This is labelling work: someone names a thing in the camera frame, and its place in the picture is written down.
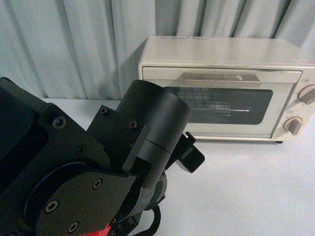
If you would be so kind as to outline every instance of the black cable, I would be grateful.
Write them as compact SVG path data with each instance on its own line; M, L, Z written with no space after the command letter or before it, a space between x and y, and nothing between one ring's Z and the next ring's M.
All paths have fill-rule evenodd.
M154 220L150 228L140 233L137 233L134 236L153 236L158 231L159 225L161 223L161 211L158 204L156 204L156 206L152 210L154 213Z

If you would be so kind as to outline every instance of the light blue curtain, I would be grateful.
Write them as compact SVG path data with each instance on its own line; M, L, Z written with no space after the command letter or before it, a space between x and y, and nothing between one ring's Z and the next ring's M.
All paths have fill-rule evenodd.
M315 1L0 0L0 76L39 97L121 99L150 35L282 38L315 57Z

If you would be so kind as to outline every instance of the white table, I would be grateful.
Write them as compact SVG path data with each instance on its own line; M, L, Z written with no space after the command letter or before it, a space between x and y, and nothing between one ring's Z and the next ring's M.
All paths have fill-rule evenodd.
M87 129L103 104L44 99ZM157 236L315 236L315 116L297 142L198 141L204 164L173 165ZM134 232L149 228L145 212Z

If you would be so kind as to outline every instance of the oven window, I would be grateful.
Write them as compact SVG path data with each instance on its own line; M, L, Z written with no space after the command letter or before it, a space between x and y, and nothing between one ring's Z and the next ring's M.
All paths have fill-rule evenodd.
M260 124L273 92L268 89L166 87L192 109L190 123Z

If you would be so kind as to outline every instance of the metal handle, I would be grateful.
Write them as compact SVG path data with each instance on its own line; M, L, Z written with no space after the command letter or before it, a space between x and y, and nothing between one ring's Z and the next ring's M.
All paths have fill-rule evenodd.
M261 82L256 75L182 74L186 86L211 88L257 88Z

